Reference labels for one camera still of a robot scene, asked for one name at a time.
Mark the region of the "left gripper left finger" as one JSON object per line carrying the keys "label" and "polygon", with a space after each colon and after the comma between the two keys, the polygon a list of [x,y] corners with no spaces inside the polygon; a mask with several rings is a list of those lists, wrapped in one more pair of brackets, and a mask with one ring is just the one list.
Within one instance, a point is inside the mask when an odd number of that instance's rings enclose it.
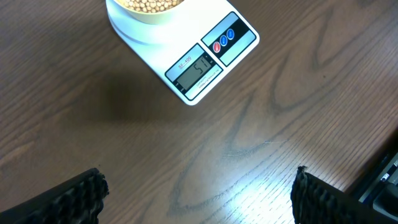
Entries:
{"label": "left gripper left finger", "polygon": [[105,176],[92,168],[1,212],[1,223],[98,224],[108,194]]}

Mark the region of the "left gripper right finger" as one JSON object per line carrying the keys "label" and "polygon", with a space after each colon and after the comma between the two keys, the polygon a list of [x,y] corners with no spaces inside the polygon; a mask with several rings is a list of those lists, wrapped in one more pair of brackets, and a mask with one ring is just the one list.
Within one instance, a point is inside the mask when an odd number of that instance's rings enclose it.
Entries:
{"label": "left gripper right finger", "polygon": [[396,224],[299,166],[290,193],[294,222],[300,224]]}

